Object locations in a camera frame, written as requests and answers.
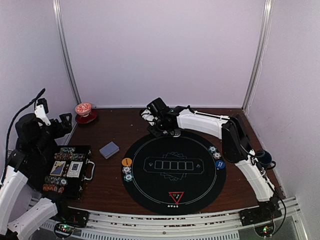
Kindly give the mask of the clear acrylic dealer button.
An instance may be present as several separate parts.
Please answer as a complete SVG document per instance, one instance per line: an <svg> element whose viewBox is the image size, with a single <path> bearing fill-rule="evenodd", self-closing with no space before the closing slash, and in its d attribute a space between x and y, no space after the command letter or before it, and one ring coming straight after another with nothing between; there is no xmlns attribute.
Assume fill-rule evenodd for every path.
<svg viewBox="0 0 320 240"><path fill-rule="evenodd" d="M180 133L174 133L174 134L173 134L173 137L174 137L174 138L178 138L180 135L181 135Z"/></svg>

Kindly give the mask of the orange round blind button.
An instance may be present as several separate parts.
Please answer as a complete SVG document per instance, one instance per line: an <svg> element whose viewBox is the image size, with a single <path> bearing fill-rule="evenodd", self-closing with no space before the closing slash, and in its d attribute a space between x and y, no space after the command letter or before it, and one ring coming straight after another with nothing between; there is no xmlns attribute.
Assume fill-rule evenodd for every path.
<svg viewBox="0 0 320 240"><path fill-rule="evenodd" d="M124 167L130 167L132 165L132 163L133 163L133 160L131 158L128 158L128 157L122 159L122 161L121 161L121 164Z"/></svg>

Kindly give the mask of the blue white chip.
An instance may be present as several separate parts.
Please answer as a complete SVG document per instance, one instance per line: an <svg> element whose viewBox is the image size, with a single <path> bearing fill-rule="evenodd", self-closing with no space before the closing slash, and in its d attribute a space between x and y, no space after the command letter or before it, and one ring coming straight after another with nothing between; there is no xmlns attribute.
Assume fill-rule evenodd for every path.
<svg viewBox="0 0 320 240"><path fill-rule="evenodd" d="M126 174L131 174L132 173L132 169L130 166L124 166L122 168L122 172L126 175Z"/></svg>
<svg viewBox="0 0 320 240"><path fill-rule="evenodd" d="M221 159L221 157L222 157L222 155L221 155L220 152L214 152L214 153L212 154L212 156L213 156L213 158L214 158L215 160L219 160L219 159Z"/></svg>

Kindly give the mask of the green chip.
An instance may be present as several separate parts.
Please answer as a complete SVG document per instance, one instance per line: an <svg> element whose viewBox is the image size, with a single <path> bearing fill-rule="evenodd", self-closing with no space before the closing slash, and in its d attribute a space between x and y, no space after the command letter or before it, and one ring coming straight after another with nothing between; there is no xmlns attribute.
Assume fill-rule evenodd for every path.
<svg viewBox="0 0 320 240"><path fill-rule="evenodd" d="M131 182L134 179L134 176L131 173L126 173L123 179L125 182Z"/></svg>
<svg viewBox="0 0 320 240"><path fill-rule="evenodd" d="M215 152L217 151L217 148L212 145L212 146L210 146L210 147L208 148L208 151L213 154L213 153L215 153Z"/></svg>

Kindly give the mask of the red triangle marker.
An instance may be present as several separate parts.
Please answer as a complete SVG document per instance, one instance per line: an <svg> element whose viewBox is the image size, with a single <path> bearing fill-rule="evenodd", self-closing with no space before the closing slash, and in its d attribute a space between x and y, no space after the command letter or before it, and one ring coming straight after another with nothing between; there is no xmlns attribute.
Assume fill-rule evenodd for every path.
<svg viewBox="0 0 320 240"><path fill-rule="evenodd" d="M174 201L174 203L176 205L178 205L184 195L184 191L171 191L169 192L169 196L172 198L172 200Z"/></svg>

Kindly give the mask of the blue round blind button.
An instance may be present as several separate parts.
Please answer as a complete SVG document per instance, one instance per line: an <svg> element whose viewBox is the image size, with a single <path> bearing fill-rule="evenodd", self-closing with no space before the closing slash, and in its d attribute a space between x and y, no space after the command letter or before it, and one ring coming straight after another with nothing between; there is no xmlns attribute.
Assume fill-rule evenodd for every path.
<svg viewBox="0 0 320 240"><path fill-rule="evenodd" d="M224 168L226 167L226 164L225 164L225 162L222 161L222 160L217 160L217 161L215 162L215 167L216 167L217 169L221 170L221 169L224 169Z"/></svg>

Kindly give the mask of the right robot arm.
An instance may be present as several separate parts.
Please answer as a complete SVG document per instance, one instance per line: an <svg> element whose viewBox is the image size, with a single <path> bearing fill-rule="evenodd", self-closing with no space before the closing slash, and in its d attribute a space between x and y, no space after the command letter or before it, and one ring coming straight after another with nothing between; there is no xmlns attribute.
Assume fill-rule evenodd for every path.
<svg viewBox="0 0 320 240"><path fill-rule="evenodd" d="M223 158L240 169L257 199L257 207L240 211L243 225L272 221L287 215L286 210L280 209L284 203L267 176L267 171L275 168L276 162L268 151L254 151L240 118L200 112L190 106L170 108L160 97L139 114L149 123L147 129L155 137L177 137L180 130L193 130L221 141Z"/></svg>

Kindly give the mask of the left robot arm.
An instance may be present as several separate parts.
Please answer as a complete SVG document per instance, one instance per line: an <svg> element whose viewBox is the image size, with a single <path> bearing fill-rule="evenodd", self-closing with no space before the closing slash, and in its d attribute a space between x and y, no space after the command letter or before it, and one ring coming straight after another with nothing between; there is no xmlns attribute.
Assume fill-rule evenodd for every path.
<svg viewBox="0 0 320 240"><path fill-rule="evenodd" d="M54 164L56 139L69 134L72 114L64 113L59 119L47 117L45 98L36 97L24 111L33 106L33 113L13 117L10 128L15 128L17 141L12 152L5 153L5 167L0 179L0 238L27 240L44 222L57 217L61 222L72 218L72 211L63 204L62 195L54 190L45 192L38 203L17 219L10 221L16 201L23 188L29 185L41 191L45 176Z"/></svg>

